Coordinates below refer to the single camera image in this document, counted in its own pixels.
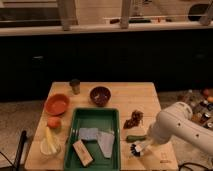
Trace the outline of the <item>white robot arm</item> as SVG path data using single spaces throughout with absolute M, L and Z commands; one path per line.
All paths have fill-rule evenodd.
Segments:
M 176 102 L 157 114 L 147 135 L 157 144 L 166 144 L 177 136 L 213 157 L 213 131 L 193 123 L 192 115 L 188 104 Z

